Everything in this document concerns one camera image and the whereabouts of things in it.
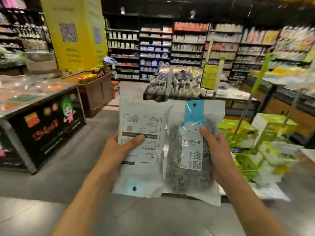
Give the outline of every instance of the steel wool package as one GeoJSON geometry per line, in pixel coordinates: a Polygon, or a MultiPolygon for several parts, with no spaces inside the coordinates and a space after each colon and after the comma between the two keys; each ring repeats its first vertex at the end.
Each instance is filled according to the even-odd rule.
{"type": "Polygon", "coordinates": [[[215,137],[225,115],[219,100],[169,100],[167,168],[164,192],[185,194],[220,206],[221,195],[213,179],[209,146],[199,132],[205,125],[215,137]]]}
{"type": "Polygon", "coordinates": [[[143,134],[145,140],[122,164],[113,193],[159,197],[163,191],[163,146],[171,104],[120,97],[118,143],[143,134]]]}

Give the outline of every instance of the package label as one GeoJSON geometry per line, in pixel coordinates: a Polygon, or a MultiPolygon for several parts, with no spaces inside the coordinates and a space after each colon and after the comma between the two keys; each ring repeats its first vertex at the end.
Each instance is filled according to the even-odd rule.
{"type": "Polygon", "coordinates": [[[203,137],[200,135],[199,125],[187,123],[179,131],[182,135],[180,167],[189,170],[201,170],[203,137]]]}
{"type": "Polygon", "coordinates": [[[144,141],[128,154],[126,162],[157,164],[161,122],[161,118],[125,115],[121,143],[124,144],[140,134],[145,137],[144,141]]]}

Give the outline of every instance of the pink object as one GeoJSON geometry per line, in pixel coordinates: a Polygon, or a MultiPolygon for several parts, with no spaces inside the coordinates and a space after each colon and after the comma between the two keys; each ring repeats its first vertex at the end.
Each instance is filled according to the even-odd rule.
{"type": "Polygon", "coordinates": [[[69,115],[69,116],[67,117],[67,119],[68,119],[69,122],[72,122],[72,121],[73,121],[73,114],[69,115]]]}
{"type": "Polygon", "coordinates": [[[4,150],[0,150],[0,157],[5,156],[4,150]]]}
{"type": "Polygon", "coordinates": [[[2,0],[2,2],[5,8],[26,9],[26,5],[23,0],[2,0]]]}

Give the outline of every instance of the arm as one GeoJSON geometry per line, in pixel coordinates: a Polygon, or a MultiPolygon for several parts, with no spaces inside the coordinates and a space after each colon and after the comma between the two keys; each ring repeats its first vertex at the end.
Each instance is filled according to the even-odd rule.
{"type": "Polygon", "coordinates": [[[223,134],[219,132],[215,139],[204,126],[200,133],[209,144],[215,181],[226,192],[246,236],[287,236],[281,222],[270,214],[237,169],[223,134]]]}
{"type": "Polygon", "coordinates": [[[110,192],[119,166],[126,155],[144,140],[144,135],[134,137],[119,145],[117,136],[108,139],[100,159],[85,179],[81,189],[63,214],[53,236],[87,236],[92,234],[97,209],[110,192]]]}

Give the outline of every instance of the yellow pillar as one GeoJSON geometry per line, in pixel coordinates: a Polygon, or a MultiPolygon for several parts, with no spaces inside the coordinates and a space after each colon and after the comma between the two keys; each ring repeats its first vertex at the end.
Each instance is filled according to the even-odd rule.
{"type": "Polygon", "coordinates": [[[100,0],[41,0],[59,68],[90,70],[103,63],[107,40],[100,0]]]}

